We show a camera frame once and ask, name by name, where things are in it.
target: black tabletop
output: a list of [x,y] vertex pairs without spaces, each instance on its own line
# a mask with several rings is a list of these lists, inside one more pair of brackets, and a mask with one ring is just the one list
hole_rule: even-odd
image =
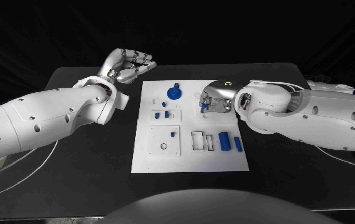
[[[98,67],[57,69],[46,90],[72,87]],[[285,199],[309,209],[355,208],[355,166],[328,157],[315,146],[279,134],[263,135],[240,121],[250,172],[132,174],[142,81],[251,79],[289,82],[309,88],[290,63],[158,66],[132,84],[116,84],[130,96],[106,125],[90,124],[62,139],[35,175],[0,194],[0,219],[104,216],[159,193],[195,188],[238,189]],[[39,164],[54,144],[26,161]]]

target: blue part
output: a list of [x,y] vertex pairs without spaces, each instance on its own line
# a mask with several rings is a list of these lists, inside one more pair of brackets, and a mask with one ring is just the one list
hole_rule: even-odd
[[221,151],[230,151],[231,143],[230,143],[228,133],[227,132],[220,133],[218,137],[220,137]]
[[173,87],[168,90],[168,97],[172,100],[179,99],[182,96],[182,91],[179,89],[179,83],[175,83]]
[[202,107],[201,107],[202,114],[204,114],[204,109],[205,109],[207,106],[208,106],[208,104],[202,104]]
[[243,152],[243,145],[241,145],[241,142],[240,142],[240,138],[235,137],[235,138],[234,138],[234,141],[235,141],[235,145],[237,145],[237,150],[238,150],[238,152]]

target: white board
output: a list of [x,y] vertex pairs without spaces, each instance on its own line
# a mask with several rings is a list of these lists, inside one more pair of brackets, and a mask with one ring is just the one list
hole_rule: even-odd
[[[235,112],[201,113],[199,95],[211,82],[143,82],[132,173],[250,171],[246,151],[238,152],[234,143],[234,137],[240,137],[243,144]],[[175,83],[179,83],[182,97],[171,100],[168,89]],[[204,150],[194,150],[192,132],[202,132]],[[230,151],[221,151],[221,132],[228,133]],[[214,150],[208,150],[211,140],[207,135],[212,136]],[[195,143],[201,144],[201,138],[195,138]]]

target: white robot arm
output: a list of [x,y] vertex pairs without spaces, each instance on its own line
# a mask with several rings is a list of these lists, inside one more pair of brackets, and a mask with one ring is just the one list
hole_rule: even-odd
[[32,93],[0,105],[0,158],[65,138],[84,124],[106,124],[130,99],[116,80],[130,83],[156,65],[150,55],[116,49],[98,76],[80,80],[72,88]]
[[[287,85],[289,92],[276,84]],[[235,108],[241,120],[261,134],[335,149],[355,150],[355,96],[306,90],[290,83],[251,80],[247,85],[215,81],[201,95],[204,112],[227,113]]]

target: black backdrop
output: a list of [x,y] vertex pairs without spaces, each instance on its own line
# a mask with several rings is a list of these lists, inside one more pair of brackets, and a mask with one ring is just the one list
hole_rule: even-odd
[[293,62],[355,85],[355,0],[2,0],[0,103],[114,48],[160,65]]

